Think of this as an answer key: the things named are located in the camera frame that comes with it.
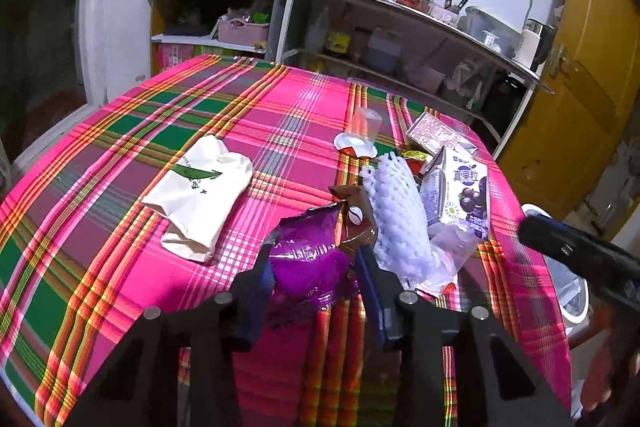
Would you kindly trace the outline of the person's right hand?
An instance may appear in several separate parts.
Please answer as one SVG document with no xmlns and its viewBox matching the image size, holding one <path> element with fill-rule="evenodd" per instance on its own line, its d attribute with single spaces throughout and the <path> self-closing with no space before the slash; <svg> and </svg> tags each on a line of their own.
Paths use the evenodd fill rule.
<svg viewBox="0 0 640 427">
<path fill-rule="evenodd" d="M 623 362 L 627 372 L 636 376 L 639 372 L 639 322 L 609 306 L 600 306 L 594 312 L 594 327 L 598 332 L 607 332 L 608 337 L 598 349 L 589 367 L 580 392 L 580 404 L 586 412 L 612 397 L 613 375 Z"/>
</svg>

